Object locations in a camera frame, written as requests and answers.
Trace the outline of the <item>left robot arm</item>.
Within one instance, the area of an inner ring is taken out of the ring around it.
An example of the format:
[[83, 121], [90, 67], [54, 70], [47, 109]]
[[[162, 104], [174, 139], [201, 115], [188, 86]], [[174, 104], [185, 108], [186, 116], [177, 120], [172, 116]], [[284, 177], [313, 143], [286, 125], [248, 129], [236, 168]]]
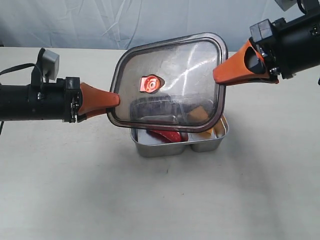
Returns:
[[59, 78], [41, 86], [1, 85], [0, 119], [80, 123], [106, 114], [120, 102], [118, 94], [92, 87], [78, 77]]

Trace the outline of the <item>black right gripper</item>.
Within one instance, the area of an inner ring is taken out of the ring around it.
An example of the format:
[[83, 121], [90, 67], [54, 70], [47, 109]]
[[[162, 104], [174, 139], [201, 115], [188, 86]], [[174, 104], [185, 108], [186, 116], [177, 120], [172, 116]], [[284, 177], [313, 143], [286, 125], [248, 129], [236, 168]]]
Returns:
[[265, 19], [250, 27], [253, 42], [248, 40], [234, 55], [213, 70], [217, 84], [233, 86], [244, 83], [278, 84], [277, 76], [292, 78], [296, 73], [320, 64], [320, 18]]

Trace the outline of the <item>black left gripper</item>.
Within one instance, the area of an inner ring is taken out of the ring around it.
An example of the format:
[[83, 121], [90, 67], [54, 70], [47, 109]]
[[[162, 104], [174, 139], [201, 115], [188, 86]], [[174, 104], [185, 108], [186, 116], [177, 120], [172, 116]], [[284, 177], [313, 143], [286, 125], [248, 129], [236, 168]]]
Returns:
[[58, 78], [56, 82], [29, 86], [27, 98], [28, 120], [61, 120], [83, 122], [105, 115], [109, 108], [120, 105], [120, 96], [92, 87], [79, 77]]

